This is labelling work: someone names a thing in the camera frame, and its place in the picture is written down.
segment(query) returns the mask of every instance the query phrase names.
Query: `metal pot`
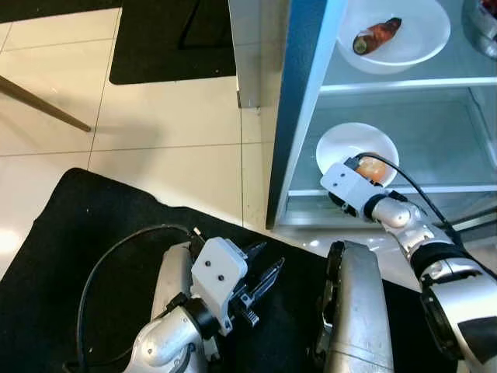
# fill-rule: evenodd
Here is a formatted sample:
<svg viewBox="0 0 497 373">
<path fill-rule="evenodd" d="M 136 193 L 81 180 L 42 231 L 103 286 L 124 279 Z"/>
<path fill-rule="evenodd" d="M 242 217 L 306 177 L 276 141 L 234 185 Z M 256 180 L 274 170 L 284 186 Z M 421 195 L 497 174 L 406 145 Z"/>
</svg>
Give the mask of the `metal pot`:
<svg viewBox="0 0 497 373">
<path fill-rule="evenodd" d="M 480 0 L 464 0 L 462 24 L 473 47 L 497 60 L 497 19 Z"/>
</svg>

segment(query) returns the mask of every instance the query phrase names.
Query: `white bracket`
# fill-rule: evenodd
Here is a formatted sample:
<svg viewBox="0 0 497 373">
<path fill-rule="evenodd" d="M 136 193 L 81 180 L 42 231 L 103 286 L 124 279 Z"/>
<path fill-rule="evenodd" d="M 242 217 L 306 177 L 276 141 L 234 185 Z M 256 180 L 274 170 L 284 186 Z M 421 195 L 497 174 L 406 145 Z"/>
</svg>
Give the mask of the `white bracket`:
<svg viewBox="0 0 497 373">
<path fill-rule="evenodd" d="M 364 217 L 364 205 L 376 194 L 385 194 L 381 186 L 374 186 L 359 173 L 342 163 L 333 164 L 321 178 L 321 185 L 356 209 Z"/>
<path fill-rule="evenodd" d="M 192 267 L 192 296 L 200 297 L 220 325 L 220 334 L 233 329 L 228 303 L 236 284 L 247 274 L 246 255 L 229 239 L 208 239 Z"/>
</svg>

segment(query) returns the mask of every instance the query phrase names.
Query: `black cable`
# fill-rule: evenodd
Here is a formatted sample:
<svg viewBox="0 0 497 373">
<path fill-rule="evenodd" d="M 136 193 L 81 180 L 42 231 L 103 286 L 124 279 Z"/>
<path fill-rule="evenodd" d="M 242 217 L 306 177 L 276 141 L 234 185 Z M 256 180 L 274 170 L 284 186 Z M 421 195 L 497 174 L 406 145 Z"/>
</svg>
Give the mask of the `black cable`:
<svg viewBox="0 0 497 373">
<path fill-rule="evenodd" d="M 88 276 L 88 279 L 86 280 L 85 286 L 83 287 L 83 292 L 81 295 L 81 299 L 79 301 L 78 320 L 77 320 L 77 325 L 76 325 L 76 351 L 77 351 L 77 355 L 78 355 L 78 365 L 80 367 L 79 370 L 81 373 L 87 373 L 88 368 L 89 368 L 89 364 L 86 360 L 85 336 L 84 336 L 84 329 L 85 329 L 84 318 L 85 318 L 86 298 L 88 296 L 88 291 L 89 291 L 90 285 L 92 283 L 92 280 L 93 280 L 97 270 L 99 269 L 100 264 L 102 264 L 102 262 L 111 253 L 113 253 L 114 250 L 120 248 L 124 243 L 130 241 L 131 239 L 133 239 L 139 235 L 143 235 L 144 233 L 148 233 L 148 232 L 152 232 L 152 231 L 157 231 L 159 229 L 176 229 L 176 230 L 179 230 L 179 231 L 185 233 L 189 238 L 193 237 L 190 230 L 188 230 L 186 227 L 184 227 L 182 225 L 177 225 L 177 224 L 159 224 L 159 225 L 152 225 L 152 226 L 140 229 L 140 230 L 136 231 L 135 233 L 132 233 L 128 237 L 121 239 L 118 243 L 114 244 L 110 249 L 108 249 L 106 251 L 106 253 L 104 253 L 100 257 L 99 261 L 95 264 L 92 271 L 90 272 L 90 275 Z M 123 352 L 121 354 L 123 356 L 120 355 L 119 359 L 117 359 L 118 357 L 115 357 L 114 359 L 112 359 L 112 362 L 116 362 L 116 361 L 122 359 L 124 356 L 126 356 L 125 353 L 127 353 L 127 351 Z"/>
<path fill-rule="evenodd" d="M 379 161 L 382 161 L 386 165 L 390 166 L 392 169 L 395 169 L 398 173 L 400 173 L 404 179 L 406 179 L 413 187 L 416 189 L 416 191 L 419 193 L 421 198 L 428 204 L 429 208 L 432 209 L 432 211 L 435 213 L 435 215 L 440 219 L 442 224 L 445 226 L 446 230 L 448 233 L 452 236 L 452 239 L 455 241 L 456 244 L 459 246 L 462 246 L 462 241 L 459 236 L 459 234 L 456 232 L 454 227 L 452 226 L 451 223 L 443 216 L 443 214 L 440 212 L 440 210 L 435 206 L 435 204 L 429 199 L 429 197 L 425 194 L 425 192 L 421 189 L 421 187 L 417 184 L 416 181 L 414 181 L 403 169 L 401 169 L 399 166 L 395 165 L 393 162 L 389 161 L 388 159 L 382 157 L 381 155 L 378 155 L 376 153 L 372 152 L 364 152 L 356 155 L 354 158 L 357 160 L 360 160 L 361 158 L 364 157 L 370 157 L 370 158 L 375 158 L 378 159 Z"/>
<path fill-rule="evenodd" d="M 88 363 L 88 367 L 105 367 L 107 365 L 112 365 L 118 361 L 123 360 L 127 355 L 131 354 L 131 351 L 133 350 L 133 346 L 125 350 L 124 352 L 120 353 L 116 357 L 113 357 L 110 360 L 105 360 L 105 361 L 97 361 L 95 363 Z M 73 368 L 78 368 L 79 363 L 77 361 L 66 361 L 62 364 L 62 370 L 64 373 L 75 373 L 76 371 L 73 370 Z"/>
</svg>

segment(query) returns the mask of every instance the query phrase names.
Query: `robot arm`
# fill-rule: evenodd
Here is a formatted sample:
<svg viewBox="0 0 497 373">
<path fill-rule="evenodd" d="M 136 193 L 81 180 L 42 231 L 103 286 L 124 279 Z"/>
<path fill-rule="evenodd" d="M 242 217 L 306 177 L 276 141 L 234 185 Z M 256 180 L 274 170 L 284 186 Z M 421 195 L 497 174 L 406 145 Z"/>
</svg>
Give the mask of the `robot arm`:
<svg viewBox="0 0 497 373">
<path fill-rule="evenodd" d="M 497 281 L 432 225 L 404 196 L 374 186 L 336 163 L 321 185 L 367 221 L 379 221 L 398 241 L 422 287 L 422 305 L 438 347 L 472 371 L 497 371 Z"/>
<path fill-rule="evenodd" d="M 273 286 L 284 262 L 281 258 L 249 288 L 243 282 L 249 256 L 264 245 L 247 255 L 228 239 L 208 239 L 193 265 L 189 242 L 172 246 L 159 272 L 152 321 L 139 332 L 124 372 L 207 372 L 207 360 L 217 354 L 217 333 L 228 335 L 235 316 L 252 327 L 259 321 L 251 307 Z"/>
</svg>

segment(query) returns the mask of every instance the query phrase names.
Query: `shelf edge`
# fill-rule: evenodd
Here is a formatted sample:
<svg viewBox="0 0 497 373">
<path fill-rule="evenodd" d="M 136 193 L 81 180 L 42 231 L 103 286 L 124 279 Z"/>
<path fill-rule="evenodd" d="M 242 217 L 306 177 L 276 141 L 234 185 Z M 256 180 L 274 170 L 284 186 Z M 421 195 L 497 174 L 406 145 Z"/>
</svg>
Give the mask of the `shelf edge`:
<svg viewBox="0 0 497 373">
<path fill-rule="evenodd" d="M 497 77 L 418 79 L 398 82 L 322 85 L 319 89 L 319 96 L 328 96 L 336 93 L 367 93 L 385 90 L 400 91 L 404 89 L 451 88 L 475 85 L 497 85 Z"/>
<path fill-rule="evenodd" d="M 497 184 L 481 185 L 456 185 L 456 186 L 421 186 L 425 193 L 481 193 L 497 192 Z M 395 189 L 399 193 L 414 194 L 416 190 L 411 186 L 395 186 L 386 188 Z M 289 190 L 288 197 L 321 197 L 327 196 L 328 191 L 324 189 Z"/>
</svg>

